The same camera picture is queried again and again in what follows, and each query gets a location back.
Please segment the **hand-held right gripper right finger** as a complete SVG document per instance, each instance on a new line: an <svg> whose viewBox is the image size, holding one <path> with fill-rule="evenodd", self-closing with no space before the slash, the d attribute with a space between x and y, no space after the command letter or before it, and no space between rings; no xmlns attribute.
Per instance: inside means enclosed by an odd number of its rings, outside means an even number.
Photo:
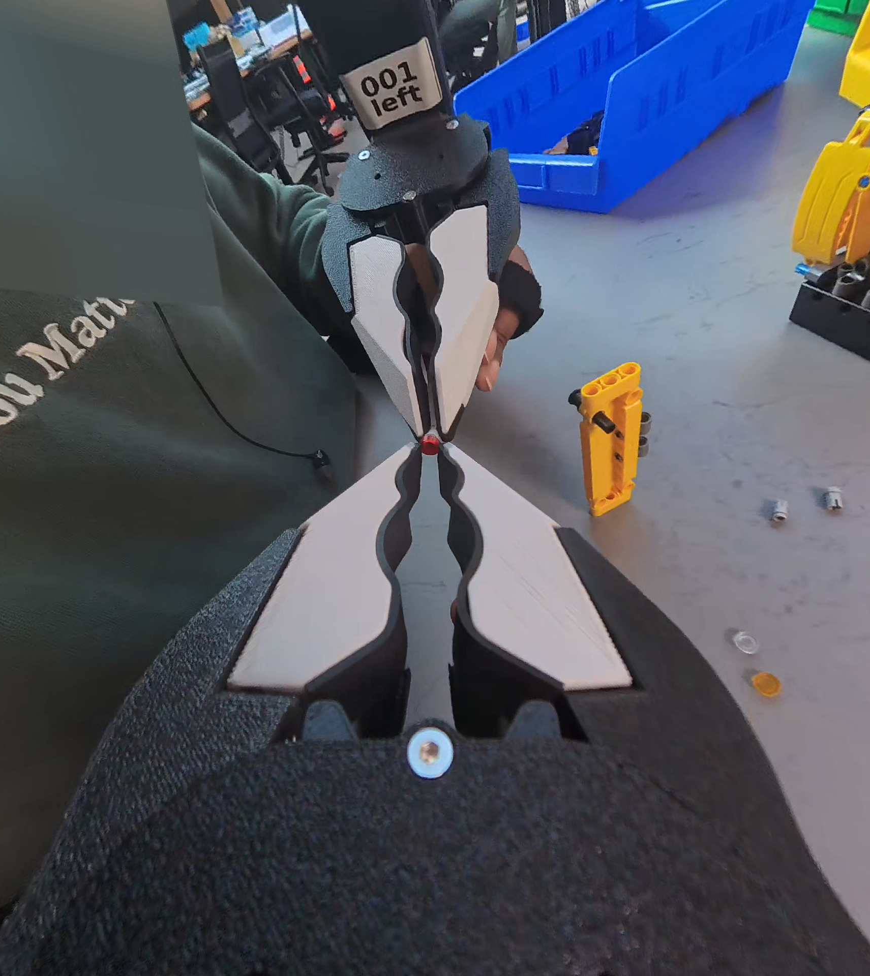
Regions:
<svg viewBox="0 0 870 976"><path fill-rule="evenodd" d="M472 739L584 739L571 696L633 679L540 508L448 444L439 453L447 541L461 571L449 664L453 721Z"/></svg>

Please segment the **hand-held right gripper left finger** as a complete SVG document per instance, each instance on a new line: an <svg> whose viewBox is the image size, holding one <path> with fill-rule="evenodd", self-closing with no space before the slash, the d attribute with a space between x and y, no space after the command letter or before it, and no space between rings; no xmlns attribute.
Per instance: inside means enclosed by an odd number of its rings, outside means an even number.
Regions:
<svg viewBox="0 0 870 976"><path fill-rule="evenodd" d="M365 738L404 727L410 673L396 570L412 542L417 446L307 519L228 675L230 690L340 704Z"/></svg>

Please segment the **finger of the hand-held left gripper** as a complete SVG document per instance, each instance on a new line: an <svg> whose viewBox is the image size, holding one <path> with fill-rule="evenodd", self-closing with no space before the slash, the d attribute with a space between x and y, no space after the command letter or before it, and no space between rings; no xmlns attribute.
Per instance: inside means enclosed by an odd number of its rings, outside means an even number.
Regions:
<svg viewBox="0 0 870 976"><path fill-rule="evenodd" d="M416 277L404 244L370 236L348 250L354 313L352 324L392 404L420 439L431 428L422 359L408 311Z"/></svg>
<svg viewBox="0 0 870 976"><path fill-rule="evenodd" d="M441 439L449 441L475 388L499 310L490 278L488 206L447 216L431 231L428 253L439 281L431 311L437 335L429 389Z"/></svg>

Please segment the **yellow lego panel piece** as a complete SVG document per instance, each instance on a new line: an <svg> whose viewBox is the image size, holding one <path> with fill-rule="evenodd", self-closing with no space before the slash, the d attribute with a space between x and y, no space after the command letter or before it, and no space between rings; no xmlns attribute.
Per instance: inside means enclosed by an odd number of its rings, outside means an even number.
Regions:
<svg viewBox="0 0 870 976"><path fill-rule="evenodd" d="M584 490L589 513L600 517L630 501L638 461L648 453L651 418L644 410L641 367L625 362L580 387L586 415L604 411L617 426L607 434L580 414Z"/></svg>

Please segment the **black lego pin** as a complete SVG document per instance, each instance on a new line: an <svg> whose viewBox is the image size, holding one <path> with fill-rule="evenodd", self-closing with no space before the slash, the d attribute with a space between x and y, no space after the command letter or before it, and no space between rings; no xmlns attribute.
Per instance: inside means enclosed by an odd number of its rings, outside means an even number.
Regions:
<svg viewBox="0 0 870 976"><path fill-rule="evenodd" d="M576 408L577 412L585 421L589 421L591 425L595 426L603 433L607 433L607 434L616 433L617 431L616 424L604 411L599 410L595 412L593 415L590 416L586 415L586 412L584 411L583 391L581 388L574 389L571 392L571 394L567 397L567 402L571 406Z"/></svg>

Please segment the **yellow lego vehicle model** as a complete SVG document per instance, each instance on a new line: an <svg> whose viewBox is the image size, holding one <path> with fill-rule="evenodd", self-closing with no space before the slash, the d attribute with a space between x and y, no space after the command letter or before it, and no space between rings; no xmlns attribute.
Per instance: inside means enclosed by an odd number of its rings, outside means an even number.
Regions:
<svg viewBox="0 0 870 976"><path fill-rule="evenodd" d="M792 249L802 283L789 320L870 362L870 105L820 153Z"/></svg>

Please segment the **person's left hand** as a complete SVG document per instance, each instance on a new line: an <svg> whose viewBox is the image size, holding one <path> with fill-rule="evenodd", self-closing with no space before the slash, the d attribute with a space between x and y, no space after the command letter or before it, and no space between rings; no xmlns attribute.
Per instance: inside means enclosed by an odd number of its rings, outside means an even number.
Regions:
<svg viewBox="0 0 870 976"><path fill-rule="evenodd" d="M497 383L507 345L526 335L542 317L542 293L526 252L513 248L498 281L499 308L490 330L475 387L490 392Z"/></svg>

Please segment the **dark blue yellow object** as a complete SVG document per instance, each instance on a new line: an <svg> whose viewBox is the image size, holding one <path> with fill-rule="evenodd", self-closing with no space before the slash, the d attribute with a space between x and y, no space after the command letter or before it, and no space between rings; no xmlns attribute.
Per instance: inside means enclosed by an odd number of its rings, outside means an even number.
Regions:
<svg viewBox="0 0 870 976"><path fill-rule="evenodd" d="M605 113L603 110L594 113L583 123L576 126L556 145L546 150L545 154L554 156L597 156L604 116Z"/></svg>

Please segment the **cluttered office desk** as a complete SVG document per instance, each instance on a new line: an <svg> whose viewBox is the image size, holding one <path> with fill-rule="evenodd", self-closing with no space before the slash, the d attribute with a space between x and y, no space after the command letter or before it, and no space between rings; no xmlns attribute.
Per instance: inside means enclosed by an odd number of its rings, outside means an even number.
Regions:
<svg viewBox="0 0 870 976"><path fill-rule="evenodd" d="M300 9L269 2L270 18L261 18L262 2L169 2L180 72L189 113L201 116L211 103L209 80L197 61L197 51L228 33L238 73L247 81L270 60L287 56L300 60L301 46L314 39Z"/></svg>

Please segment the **black office chair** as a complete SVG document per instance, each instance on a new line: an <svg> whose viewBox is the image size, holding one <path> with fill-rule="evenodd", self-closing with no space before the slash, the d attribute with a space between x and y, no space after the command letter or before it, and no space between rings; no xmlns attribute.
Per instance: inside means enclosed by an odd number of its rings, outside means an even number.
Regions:
<svg viewBox="0 0 870 976"><path fill-rule="evenodd" d="M300 181L319 179L332 196L331 166L344 164L348 155L337 151L326 120L336 104L316 75L302 70L291 54L266 56L243 75L227 41L204 47L200 60L208 81L209 105L216 112L219 132L235 154L254 171L272 174L291 186L277 132L288 136L307 166ZM302 150L302 140L309 143Z"/></svg>

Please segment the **person's green sweatshirt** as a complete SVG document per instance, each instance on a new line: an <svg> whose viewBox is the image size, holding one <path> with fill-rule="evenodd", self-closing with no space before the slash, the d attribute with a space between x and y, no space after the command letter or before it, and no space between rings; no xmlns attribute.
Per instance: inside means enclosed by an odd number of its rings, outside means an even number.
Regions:
<svg viewBox="0 0 870 976"><path fill-rule="evenodd" d="M0 908L173 634L350 478L354 387L269 281L216 308L0 291Z"/></svg>

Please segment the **blue plastic bin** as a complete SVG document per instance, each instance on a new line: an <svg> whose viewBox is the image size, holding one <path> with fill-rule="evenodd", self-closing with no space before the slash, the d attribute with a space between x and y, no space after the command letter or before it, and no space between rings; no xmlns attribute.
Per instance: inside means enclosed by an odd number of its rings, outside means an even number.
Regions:
<svg viewBox="0 0 870 976"><path fill-rule="evenodd" d="M463 88L520 201L607 214L787 78L811 1L602 1ZM605 113L597 156L556 145Z"/></svg>

